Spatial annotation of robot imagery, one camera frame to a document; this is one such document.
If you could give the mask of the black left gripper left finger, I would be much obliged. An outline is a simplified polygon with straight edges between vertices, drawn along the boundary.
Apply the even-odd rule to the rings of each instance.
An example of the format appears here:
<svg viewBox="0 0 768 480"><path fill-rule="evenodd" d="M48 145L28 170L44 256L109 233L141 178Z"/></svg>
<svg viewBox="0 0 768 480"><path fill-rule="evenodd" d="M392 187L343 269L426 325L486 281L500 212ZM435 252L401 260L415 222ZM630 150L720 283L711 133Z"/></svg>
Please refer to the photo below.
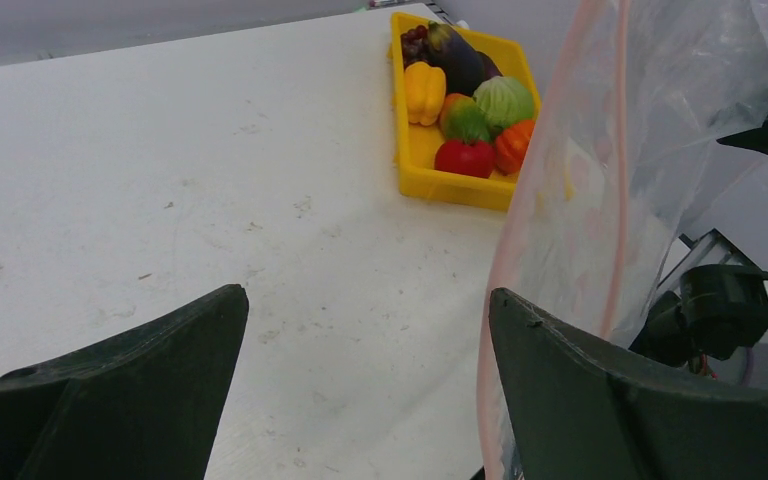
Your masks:
<svg viewBox="0 0 768 480"><path fill-rule="evenodd" d="M0 479L201 479L249 313L238 284L0 377Z"/></svg>

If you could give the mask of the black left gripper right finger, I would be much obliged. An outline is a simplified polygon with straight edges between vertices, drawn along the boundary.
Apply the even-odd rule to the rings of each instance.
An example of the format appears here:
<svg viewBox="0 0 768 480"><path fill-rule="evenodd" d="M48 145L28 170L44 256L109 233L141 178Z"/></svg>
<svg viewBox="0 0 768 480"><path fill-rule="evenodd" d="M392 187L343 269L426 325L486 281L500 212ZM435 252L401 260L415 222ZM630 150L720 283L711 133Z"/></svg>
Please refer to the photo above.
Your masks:
<svg viewBox="0 0 768 480"><path fill-rule="evenodd" d="M529 479L768 479L768 391L620 348L499 288L489 326Z"/></svg>

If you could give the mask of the clear pink-dotted zip bag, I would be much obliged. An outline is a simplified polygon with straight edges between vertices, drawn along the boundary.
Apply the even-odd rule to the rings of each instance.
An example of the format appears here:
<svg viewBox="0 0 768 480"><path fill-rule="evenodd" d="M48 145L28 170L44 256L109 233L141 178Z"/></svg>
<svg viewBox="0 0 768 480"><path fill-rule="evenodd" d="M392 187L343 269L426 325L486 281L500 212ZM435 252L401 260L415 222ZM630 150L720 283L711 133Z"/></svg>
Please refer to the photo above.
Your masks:
<svg viewBox="0 0 768 480"><path fill-rule="evenodd" d="M484 300L476 396L488 478L529 479L492 343L491 293L507 289L630 351L713 144L768 114L760 16L754 1L578 7Z"/></svg>

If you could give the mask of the yellow bell pepper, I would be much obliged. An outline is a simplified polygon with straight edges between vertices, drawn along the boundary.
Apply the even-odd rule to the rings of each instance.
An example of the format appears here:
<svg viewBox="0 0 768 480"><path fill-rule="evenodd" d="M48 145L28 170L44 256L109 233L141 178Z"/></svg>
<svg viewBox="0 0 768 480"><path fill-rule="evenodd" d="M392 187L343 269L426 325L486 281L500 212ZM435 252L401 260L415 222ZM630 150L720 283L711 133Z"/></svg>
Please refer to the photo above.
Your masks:
<svg viewBox="0 0 768 480"><path fill-rule="evenodd" d="M404 82L408 121L422 126L435 124L446 97L444 71L425 62L415 62L405 69Z"/></svg>

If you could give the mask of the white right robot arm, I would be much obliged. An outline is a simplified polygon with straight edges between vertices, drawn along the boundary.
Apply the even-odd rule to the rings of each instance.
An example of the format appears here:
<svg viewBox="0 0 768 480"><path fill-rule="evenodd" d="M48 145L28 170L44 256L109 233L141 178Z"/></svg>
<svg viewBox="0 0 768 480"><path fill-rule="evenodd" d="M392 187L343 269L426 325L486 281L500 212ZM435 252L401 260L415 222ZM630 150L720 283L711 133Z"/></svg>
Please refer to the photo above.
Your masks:
<svg viewBox="0 0 768 480"><path fill-rule="evenodd" d="M747 386L753 349L768 344L768 271L716 229L697 240L660 280L657 299L630 351L714 379L711 363L742 355L735 382Z"/></svg>

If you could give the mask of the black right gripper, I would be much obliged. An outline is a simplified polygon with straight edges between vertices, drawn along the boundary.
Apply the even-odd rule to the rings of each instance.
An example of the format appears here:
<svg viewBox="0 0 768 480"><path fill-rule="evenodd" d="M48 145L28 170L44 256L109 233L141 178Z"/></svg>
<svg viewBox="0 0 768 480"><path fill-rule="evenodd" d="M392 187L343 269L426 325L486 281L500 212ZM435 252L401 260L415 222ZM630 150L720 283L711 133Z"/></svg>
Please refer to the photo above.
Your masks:
<svg viewBox="0 0 768 480"><path fill-rule="evenodd" d="M708 264L684 272L678 293L666 291L650 308L629 350L670 367L702 356L729 359L768 330L768 272Z"/></svg>

